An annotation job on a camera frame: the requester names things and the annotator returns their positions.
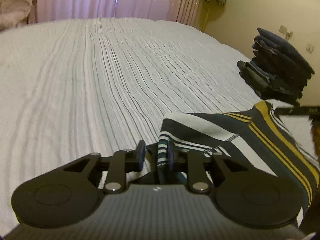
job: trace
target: bedsheet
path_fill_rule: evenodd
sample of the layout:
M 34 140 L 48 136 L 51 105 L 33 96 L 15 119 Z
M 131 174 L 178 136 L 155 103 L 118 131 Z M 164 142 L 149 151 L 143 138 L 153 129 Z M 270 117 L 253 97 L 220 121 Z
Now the bedsheet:
M 260 101 L 238 74 L 244 55 L 175 22 L 68 20 L 0 40 L 0 235 L 18 223 L 10 198 L 26 180 L 90 152 L 154 143 L 166 113 L 244 111 Z M 307 118 L 284 122 L 312 152 Z

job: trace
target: dark folded clothing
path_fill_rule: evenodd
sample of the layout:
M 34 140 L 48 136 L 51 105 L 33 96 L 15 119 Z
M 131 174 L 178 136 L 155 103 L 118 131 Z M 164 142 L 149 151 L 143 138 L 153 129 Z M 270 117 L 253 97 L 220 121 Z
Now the dark folded clothing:
M 254 60 L 262 70 L 279 76 L 288 85 L 296 89 L 303 90 L 303 87 L 307 85 L 311 74 L 302 70 L 295 62 L 287 58 L 286 55 L 281 53 L 274 55 L 269 50 L 259 47 L 259 45 L 254 47 L 257 49 L 253 52 L 255 55 Z
M 315 73 L 308 62 L 289 42 L 275 35 L 274 33 L 261 28 L 258 28 L 258 32 L 260 33 L 260 36 L 257 36 L 254 41 L 264 41 L 268 47 L 271 47 L 274 50 L 286 55 L 305 71 L 310 72 L 311 74 Z
M 240 76 L 261 99 L 277 99 L 289 104 L 299 105 L 296 100 L 301 98 L 301 92 L 291 89 L 279 77 L 259 72 L 248 62 L 238 61 L 237 66 L 240 69 Z

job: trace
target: bed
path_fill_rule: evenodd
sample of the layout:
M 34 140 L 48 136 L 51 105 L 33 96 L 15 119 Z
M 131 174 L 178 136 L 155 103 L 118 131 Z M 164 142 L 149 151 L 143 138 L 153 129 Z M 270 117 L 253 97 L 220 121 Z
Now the bed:
M 26 180 L 90 152 L 154 143 L 166 113 L 244 111 L 260 101 L 239 76 L 244 55 L 176 22 L 67 20 L 0 40 L 0 235 L 18 223 L 10 198 Z M 307 118 L 283 121 L 313 152 Z

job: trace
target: black mechanism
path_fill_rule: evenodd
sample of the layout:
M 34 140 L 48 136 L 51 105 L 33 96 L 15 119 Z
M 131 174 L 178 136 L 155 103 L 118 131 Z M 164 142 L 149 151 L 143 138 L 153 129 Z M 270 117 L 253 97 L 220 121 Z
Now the black mechanism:
M 320 106 L 277 107 L 276 115 L 309 115 L 311 119 L 320 118 Z
M 14 191 L 13 211 L 20 223 L 39 228 L 79 222 L 97 209 L 104 194 L 126 188 L 126 172 L 141 171 L 145 153 L 145 142 L 140 141 L 134 151 L 118 151 L 113 157 L 102 158 L 91 153 L 29 180 Z M 111 183 L 110 190 L 97 188 L 103 171 L 109 171 L 106 183 Z

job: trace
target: light switch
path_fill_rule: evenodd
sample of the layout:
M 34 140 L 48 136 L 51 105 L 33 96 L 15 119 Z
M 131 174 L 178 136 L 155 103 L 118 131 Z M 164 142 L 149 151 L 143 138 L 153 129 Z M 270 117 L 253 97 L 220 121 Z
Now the light switch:
M 279 32 L 282 33 L 282 34 L 286 34 L 287 33 L 287 27 L 281 25 L 280 29 L 279 29 Z
M 312 44 L 307 44 L 306 51 L 312 53 L 314 48 L 315 46 L 313 46 Z

